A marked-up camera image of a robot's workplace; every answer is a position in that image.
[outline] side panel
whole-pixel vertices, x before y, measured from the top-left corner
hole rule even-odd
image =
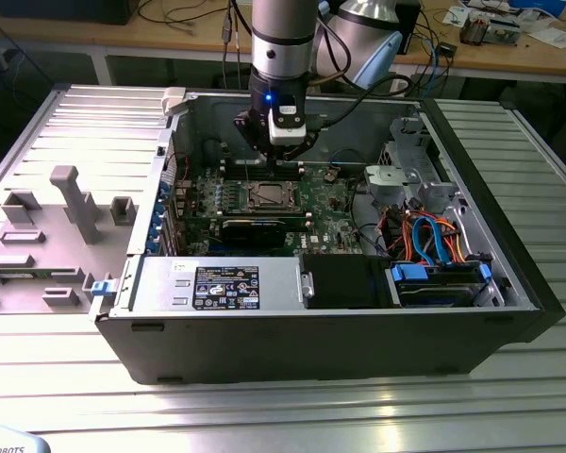
[[[499,207],[490,187],[478,172],[456,132],[449,125],[448,116],[445,118],[436,101],[430,99],[424,101],[424,112],[434,128],[433,132],[440,140],[440,143],[437,144],[439,147],[442,146],[448,154],[461,181],[465,184],[478,210],[482,213],[494,239],[503,249],[509,265],[523,285],[528,298],[533,304],[541,308],[541,316],[537,322],[528,331],[523,332],[513,340],[530,342],[559,321],[565,314],[564,309],[545,281],[537,264],[528,254],[520,236]],[[489,115],[501,118],[505,115],[505,111]],[[458,113],[458,118],[463,117],[465,119],[466,116],[469,115],[464,112]]]
[[[99,331],[142,384],[469,373],[535,312],[106,318]]]

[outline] electronic equipment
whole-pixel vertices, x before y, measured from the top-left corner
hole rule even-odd
[[[564,8],[566,0],[508,0],[512,8],[539,8],[559,17]]]
[[[350,0],[336,17],[381,40],[372,25],[396,27],[392,6]],[[0,310],[91,300],[96,327],[145,384],[469,373],[560,319],[523,244],[540,232],[500,203],[539,189],[566,197],[565,175],[544,188],[510,175],[499,188],[484,179],[496,176],[489,161],[475,166],[503,150],[554,166],[540,139],[499,105],[307,98],[316,7],[254,2],[249,94],[127,89],[122,107],[113,90],[51,93],[57,114],[39,118],[59,135],[36,125],[25,144],[47,159],[72,146],[81,170],[67,160],[34,175],[37,190],[9,189],[16,176],[0,185]],[[89,114],[59,108],[79,96],[96,98]],[[107,135],[87,138],[90,127]],[[88,159],[137,176],[84,178],[82,192]],[[145,176],[120,168],[128,160]]]
[[[489,19],[489,27],[482,41],[491,44],[516,45],[521,34],[522,30],[514,19],[495,17]]]
[[[265,165],[273,175],[277,161],[304,154],[329,126],[319,114],[305,113],[308,87],[345,77],[368,88],[388,72],[403,40],[396,0],[347,0],[337,14],[326,17],[318,10],[318,3],[253,2],[252,103],[237,115],[234,125],[266,158]],[[337,62],[344,68],[336,68]],[[311,78],[310,67],[320,77]]]
[[[398,49],[399,55],[405,55],[408,51],[421,9],[422,4],[419,0],[396,0],[395,11],[396,16],[398,16],[398,31],[403,35],[403,40]]]
[[[510,17],[472,11],[459,31],[459,38],[464,44],[471,45],[482,42],[516,45],[521,34],[520,26]]]
[[[3,17],[125,25],[139,0],[0,0]]]

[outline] metal slotted table surface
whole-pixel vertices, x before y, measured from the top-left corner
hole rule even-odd
[[[152,109],[162,91],[94,89],[53,93],[35,118],[39,126],[24,132],[0,172],[18,175],[15,168],[30,167],[23,155],[63,161],[62,153],[40,147],[50,144],[42,134],[51,125],[75,128],[97,118],[130,140],[125,159],[112,156],[115,151],[97,156],[144,163],[135,141],[155,144],[155,131],[165,127]],[[126,98],[135,99],[136,108],[106,112],[106,105]],[[566,177],[555,170],[561,164],[542,143],[528,141],[528,126],[513,111],[491,103],[439,105],[566,309]],[[126,132],[147,136],[135,139]],[[30,149],[18,155],[24,148]],[[123,184],[126,174],[119,175]],[[537,211],[546,198],[553,202]],[[504,347],[469,376],[142,386],[130,379],[88,316],[3,315],[0,423],[38,433],[53,452],[68,453],[563,452],[566,317],[532,344]]]

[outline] paper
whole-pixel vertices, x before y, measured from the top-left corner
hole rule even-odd
[[[468,14],[470,14],[469,8],[451,7],[446,13],[446,16],[444,16],[444,19],[442,19],[442,23],[458,26],[459,28],[461,28],[463,27],[463,24],[465,24],[465,21],[468,19]]]
[[[510,12],[512,8],[509,6],[509,3],[504,2],[503,0],[470,0],[468,2],[468,7],[471,8],[492,8],[494,10],[501,10],[505,12]]]
[[[558,49],[566,48],[566,32],[557,28],[545,28],[544,30],[530,33],[530,36],[546,44],[553,45]]]

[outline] warning label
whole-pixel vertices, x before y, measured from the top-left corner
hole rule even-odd
[[[196,310],[257,310],[257,266],[197,267],[192,306]]]

